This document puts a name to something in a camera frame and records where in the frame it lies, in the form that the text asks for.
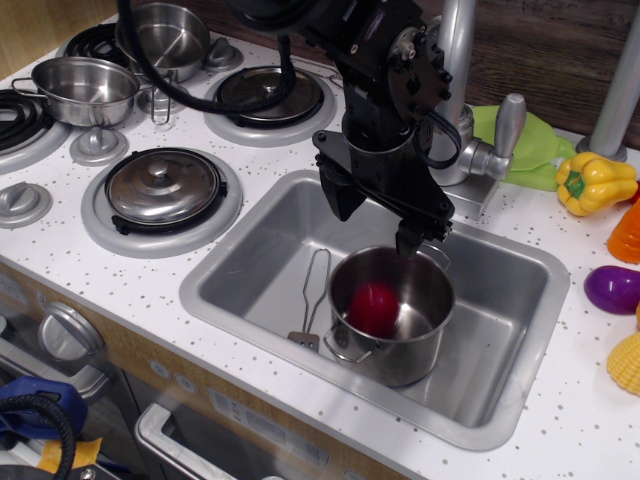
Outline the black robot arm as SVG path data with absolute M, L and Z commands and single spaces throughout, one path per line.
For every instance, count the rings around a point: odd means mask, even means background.
M 444 240 L 454 206 L 431 172 L 455 162 L 461 138 L 436 111 L 450 96 L 451 76 L 421 8 L 412 1 L 232 1 L 229 8 L 254 31 L 301 35 L 339 71 L 341 130 L 312 137 L 334 215 L 346 221 L 367 199 L 385 207 L 400 219 L 403 257 Z M 445 160 L 429 156 L 434 132 L 453 144 Z

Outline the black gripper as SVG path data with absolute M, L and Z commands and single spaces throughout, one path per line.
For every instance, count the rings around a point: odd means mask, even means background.
M 383 151 L 359 148 L 342 133 L 320 130 L 312 137 L 320 183 L 333 214 L 342 222 L 370 199 L 402 220 L 396 253 L 412 257 L 425 242 L 444 241 L 454 206 L 415 152 L 413 138 Z

